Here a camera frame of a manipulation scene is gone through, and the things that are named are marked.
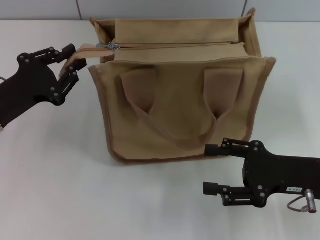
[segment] white label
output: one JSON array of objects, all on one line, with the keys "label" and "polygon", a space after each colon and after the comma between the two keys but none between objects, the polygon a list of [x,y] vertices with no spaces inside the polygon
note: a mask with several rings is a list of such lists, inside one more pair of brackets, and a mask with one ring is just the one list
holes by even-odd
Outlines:
[{"label": "white label", "polygon": [[302,192],[302,188],[301,187],[291,187],[288,186],[288,188],[286,189],[287,192],[296,192],[296,193],[300,193]]}]

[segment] white tabletop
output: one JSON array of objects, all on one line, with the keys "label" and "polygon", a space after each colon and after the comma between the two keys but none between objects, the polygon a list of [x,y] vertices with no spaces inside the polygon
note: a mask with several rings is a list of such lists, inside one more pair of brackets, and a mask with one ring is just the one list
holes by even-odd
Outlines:
[{"label": "white tabletop", "polygon": [[[259,22],[257,30],[263,55],[277,63],[252,139],[274,154],[320,157],[320,23]],[[0,21],[0,34],[5,78],[23,52],[98,42],[87,21]],[[0,134],[1,240],[319,239],[320,213],[288,210],[294,195],[272,195],[261,209],[203,195],[203,182],[243,186],[242,158],[117,163],[94,82],[86,69],[79,77],[65,104],[38,104]]]}]

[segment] canvas tote bag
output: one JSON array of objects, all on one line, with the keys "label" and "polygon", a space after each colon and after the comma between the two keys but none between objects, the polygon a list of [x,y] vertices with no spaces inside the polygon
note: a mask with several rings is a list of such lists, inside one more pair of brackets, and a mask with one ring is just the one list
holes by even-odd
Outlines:
[{"label": "canvas tote bag", "polygon": [[196,160],[205,144],[248,141],[276,59],[262,57],[255,10],[234,19],[90,19],[89,67],[107,146],[124,163]]}]

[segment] zipper tab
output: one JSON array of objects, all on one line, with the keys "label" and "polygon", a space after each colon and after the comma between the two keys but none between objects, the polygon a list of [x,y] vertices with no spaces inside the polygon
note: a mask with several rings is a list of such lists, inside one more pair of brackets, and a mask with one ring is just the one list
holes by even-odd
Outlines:
[{"label": "zipper tab", "polygon": [[109,42],[109,44],[107,45],[103,45],[101,43],[98,43],[97,45],[95,45],[97,48],[108,48],[108,49],[112,49],[112,50],[117,50],[120,49],[119,44],[113,44],[111,42]]}]

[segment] bag strap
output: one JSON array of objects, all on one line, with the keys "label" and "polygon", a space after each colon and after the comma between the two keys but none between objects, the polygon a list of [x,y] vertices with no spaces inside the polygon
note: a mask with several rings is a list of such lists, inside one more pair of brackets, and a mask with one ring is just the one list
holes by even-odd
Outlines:
[{"label": "bag strap", "polygon": [[[82,47],[79,48],[77,52],[75,52],[64,64],[60,74],[65,72],[65,68],[73,63],[75,60],[80,59],[88,59],[88,58],[101,58],[101,57],[109,57],[114,55],[115,52],[110,49],[96,47],[91,44],[84,44]],[[132,106],[134,112],[140,117],[140,119],[153,131],[157,134],[162,136],[164,139],[168,140],[169,142],[175,144],[178,148],[184,150],[195,150],[205,146],[213,137],[218,118],[224,118],[233,108],[238,89],[240,87],[240,82],[242,79],[243,70],[237,68],[228,68],[228,69],[207,69],[204,75],[204,86],[203,86],[203,97],[206,104],[206,108],[209,112],[210,117],[210,126],[207,131],[197,137],[193,138],[186,138],[186,139],[176,139],[173,137],[167,130],[161,127],[155,120],[147,113],[147,111],[143,110],[140,106],[138,106],[134,99],[132,99],[128,94],[128,89],[134,89],[127,86],[127,83],[135,82],[130,79],[126,80],[126,73],[121,75],[122,84],[124,91],[126,91],[126,98],[130,105]]]},{"label": "bag strap", "polygon": [[59,76],[62,76],[66,72],[66,67],[72,64],[75,60],[109,57],[114,54],[115,52],[112,49],[109,50],[106,48],[96,47],[92,44],[84,44],[66,61],[59,73]]},{"label": "bag strap", "polygon": [[254,7],[252,7],[247,13],[246,15],[249,16],[249,15],[252,15],[254,16],[256,14],[256,9]]},{"label": "bag strap", "polygon": [[205,133],[191,138],[177,139],[160,126],[149,114],[155,105],[157,70],[138,68],[120,75],[124,95],[136,115],[154,132],[180,149],[196,150],[207,144],[215,133],[218,118],[224,118],[234,107],[243,70],[240,68],[211,68],[204,72],[203,98],[210,117]]}]

